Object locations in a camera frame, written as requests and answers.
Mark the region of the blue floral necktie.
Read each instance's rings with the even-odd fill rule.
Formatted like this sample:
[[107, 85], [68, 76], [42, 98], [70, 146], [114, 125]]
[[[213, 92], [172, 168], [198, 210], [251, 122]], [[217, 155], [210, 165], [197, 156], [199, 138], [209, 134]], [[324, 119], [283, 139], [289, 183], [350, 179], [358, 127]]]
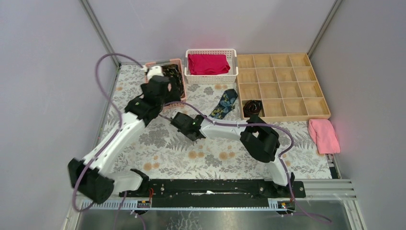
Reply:
[[219, 103], [210, 113], [210, 117], [215, 119], [224, 119], [228, 113], [234, 110], [235, 101], [238, 98], [238, 94], [234, 89], [227, 89], [222, 94]]

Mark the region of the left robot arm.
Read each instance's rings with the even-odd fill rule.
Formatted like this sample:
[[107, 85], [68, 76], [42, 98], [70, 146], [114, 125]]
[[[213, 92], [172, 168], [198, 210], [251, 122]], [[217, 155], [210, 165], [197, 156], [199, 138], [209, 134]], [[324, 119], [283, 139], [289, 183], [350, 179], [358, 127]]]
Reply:
[[74, 190], [95, 204], [124, 191], [137, 197], [148, 192], [147, 176], [139, 170], [112, 173], [111, 169], [124, 148], [158, 117], [164, 104], [171, 99], [179, 100], [181, 94], [176, 82], [164, 76], [153, 76], [140, 87], [142, 93], [128, 102], [119, 116], [118, 127], [82, 160], [73, 158], [68, 164]]

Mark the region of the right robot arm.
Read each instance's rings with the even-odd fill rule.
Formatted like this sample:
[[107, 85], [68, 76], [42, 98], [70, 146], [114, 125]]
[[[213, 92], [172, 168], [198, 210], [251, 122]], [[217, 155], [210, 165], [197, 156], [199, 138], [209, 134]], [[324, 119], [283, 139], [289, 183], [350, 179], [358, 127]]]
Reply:
[[294, 174], [287, 170], [280, 160], [279, 134], [260, 117], [254, 115], [249, 120], [228, 121], [197, 115], [192, 118], [178, 112], [170, 124], [188, 139], [196, 141], [203, 138], [225, 138], [240, 141], [249, 155], [266, 165], [275, 184], [275, 193], [287, 197], [293, 192]]

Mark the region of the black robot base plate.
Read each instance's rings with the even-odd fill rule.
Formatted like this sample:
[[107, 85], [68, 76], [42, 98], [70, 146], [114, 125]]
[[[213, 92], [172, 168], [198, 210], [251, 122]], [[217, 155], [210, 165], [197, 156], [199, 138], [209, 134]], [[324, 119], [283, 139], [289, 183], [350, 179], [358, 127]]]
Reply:
[[152, 207], [217, 208], [266, 207], [268, 199], [305, 198], [304, 184], [296, 181], [292, 190], [271, 180], [150, 179], [136, 191], [120, 192], [120, 197], [145, 197]]

